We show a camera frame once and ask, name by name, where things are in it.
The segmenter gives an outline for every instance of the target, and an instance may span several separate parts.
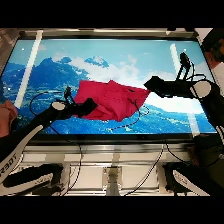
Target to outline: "metal bracket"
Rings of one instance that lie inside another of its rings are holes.
[[[102,177],[102,188],[107,196],[120,196],[122,189],[122,168],[104,167]]]

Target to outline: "logo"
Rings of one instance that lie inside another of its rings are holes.
[[[4,167],[0,170],[0,177],[3,173],[5,173],[6,170],[13,164],[13,162],[16,159],[16,153],[12,156],[12,158],[4,165]]]

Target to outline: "pink towel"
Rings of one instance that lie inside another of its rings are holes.
[[[17,115],[17,109],[9,100],[0,104],[0,138],[9,135],[12,121]]]
[[[108,83],[82,80],[74,100],[83,103],[87,98],[92,98],[97,103],[97,108],[83,118],[122,121],[144,104],[149,93],[149,90],[120,85],[112,80]]]

